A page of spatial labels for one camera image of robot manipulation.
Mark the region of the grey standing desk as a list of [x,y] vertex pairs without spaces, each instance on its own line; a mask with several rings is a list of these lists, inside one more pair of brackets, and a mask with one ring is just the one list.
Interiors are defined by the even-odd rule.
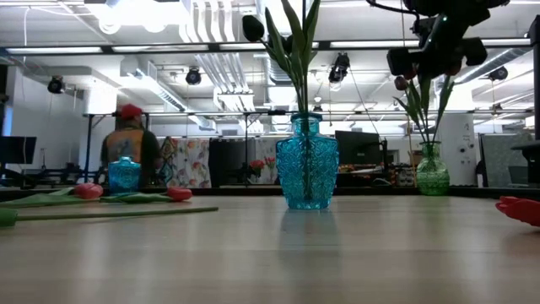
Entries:
[[528,182],[540,185],[540,140],[513,146],[511,149],[521,151],[526,159]]

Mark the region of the dark flat screen monitor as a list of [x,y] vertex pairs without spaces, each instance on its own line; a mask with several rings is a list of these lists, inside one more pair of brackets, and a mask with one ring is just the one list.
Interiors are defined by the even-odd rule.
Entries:
[[37,137],[0,137],[0,163],[31,165]]

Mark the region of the large teal glass vase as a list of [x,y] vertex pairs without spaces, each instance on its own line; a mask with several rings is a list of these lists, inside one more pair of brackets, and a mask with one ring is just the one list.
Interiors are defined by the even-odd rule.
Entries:
[[276,167],[290,209],[326,209],[337,182],[338,141],[320,134],[322,115],[296,113],[291,137],[276,143]]

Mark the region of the black room divider panel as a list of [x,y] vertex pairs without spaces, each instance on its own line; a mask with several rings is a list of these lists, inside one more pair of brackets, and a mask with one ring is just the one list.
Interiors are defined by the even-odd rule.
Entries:
[[208,166],[212,187],[244,184],[248,164],[255,159],[255,140],[211,138]]

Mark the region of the black rig pole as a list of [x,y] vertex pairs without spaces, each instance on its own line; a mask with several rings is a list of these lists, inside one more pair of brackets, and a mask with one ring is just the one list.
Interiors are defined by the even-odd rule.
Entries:
[[540,141],[540,14],[532,21],[528,34],[533,51],[535,139]]

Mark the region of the colourful floral cloth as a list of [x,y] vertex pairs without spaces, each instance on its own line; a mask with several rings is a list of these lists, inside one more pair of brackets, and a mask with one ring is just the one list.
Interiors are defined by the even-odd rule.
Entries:
[[160,180],[167,187],[210,188],[209,144],[207,138],[160,139]]

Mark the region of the green glass vase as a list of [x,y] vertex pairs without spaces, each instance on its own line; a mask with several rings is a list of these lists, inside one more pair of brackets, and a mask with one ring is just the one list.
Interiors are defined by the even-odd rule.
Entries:
[[426,196],[443,196],[450,186],[450,175],[440,157],[440,142],[421,143],[423,158],[416,170],[418,190]]

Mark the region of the small red flower bunch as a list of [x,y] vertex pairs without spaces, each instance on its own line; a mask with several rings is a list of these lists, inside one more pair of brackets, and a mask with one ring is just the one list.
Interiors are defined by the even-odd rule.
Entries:
[[275,165],[276,159],[274,157],[264,157],[262,160],[253,160],[250,162],[250,168],[256,176],[260,176],[265,167],[273,173]]

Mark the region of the long ceiling light strip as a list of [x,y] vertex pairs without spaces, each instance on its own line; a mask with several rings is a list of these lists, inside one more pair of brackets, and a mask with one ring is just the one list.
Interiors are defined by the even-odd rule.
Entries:
[[489,38],[482,39],[482,43],[487,47],[523,47],[531,45],[528,38]]
[[418,41],[406,40],[406,41],[333,41],[330,43],[330,47],[336,48],[393,48],[393,47],[418,47]]
[[8,47],[6,52],[14,55],[47,55],[47,54],[86,54],[102,53],[99,46],[70,47]]

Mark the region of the black office monitor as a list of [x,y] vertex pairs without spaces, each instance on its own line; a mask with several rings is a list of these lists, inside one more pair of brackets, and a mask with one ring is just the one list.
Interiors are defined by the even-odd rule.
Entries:
[[336,131],[341,165],[378,165],[382,162],[381,144],[376,133]]

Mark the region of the person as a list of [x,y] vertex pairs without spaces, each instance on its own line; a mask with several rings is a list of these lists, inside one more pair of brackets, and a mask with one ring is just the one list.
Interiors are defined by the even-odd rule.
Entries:
[[120,157],[130,157],[141,166],[139,186],[147,187],[161,167],[162,156],[156,136],[143,127],[143,110],[133,104],[120,109],[120,126],[102,142],[100,162],[107,167]]

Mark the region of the black artificial tulip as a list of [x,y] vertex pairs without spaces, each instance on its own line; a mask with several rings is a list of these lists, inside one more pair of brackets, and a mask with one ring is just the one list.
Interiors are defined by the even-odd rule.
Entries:
[[302,62],[300,59],[300,51],[294,43],[292,35],[284,38],[281,36],[283,47],[284,65],[280,68],[289,76],[297,94],[297,104],[299,112],[307,112],[305,97],[305,80]]
[[[242,18],[243,35],[249,42],[261,42],[267,54],[270,58],[280,67],[284,65],[284,55],[281,36],[277,27],[273,21],[273,18],[269,15],[269,11],[266,12],[266,26],[269,30],[267,40],[263,40],[263,35],[266,33],[263,23],[252,15],[246,15]],[[292,36],[294,37],[294,43],[300,51],[300,59],[302,62],[302,68],[304,71],[305,80],[305,97],[307,93],[307,68],[312,59],[312,39],[307,37],[306,32],[302,28],[302,22],[298,18],[296,13],[292,13],[291,17],[287,18],[289,26],[292,30]]]

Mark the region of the grey office partition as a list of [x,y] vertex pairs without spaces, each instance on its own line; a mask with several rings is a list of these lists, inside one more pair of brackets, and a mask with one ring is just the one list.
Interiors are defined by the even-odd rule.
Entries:
[[516,146],[528,144],[528,133],[483,134],[482,157],[487,187],[527,187],[528,165]]

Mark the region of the small blue glass vase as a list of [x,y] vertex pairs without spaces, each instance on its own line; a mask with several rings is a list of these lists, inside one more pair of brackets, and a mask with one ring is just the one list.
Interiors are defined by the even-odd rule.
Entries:
[[141,165],[129,156],[121,156],[119,160],[108,165],[108,181],[111,195],[135,193],[139,188]]

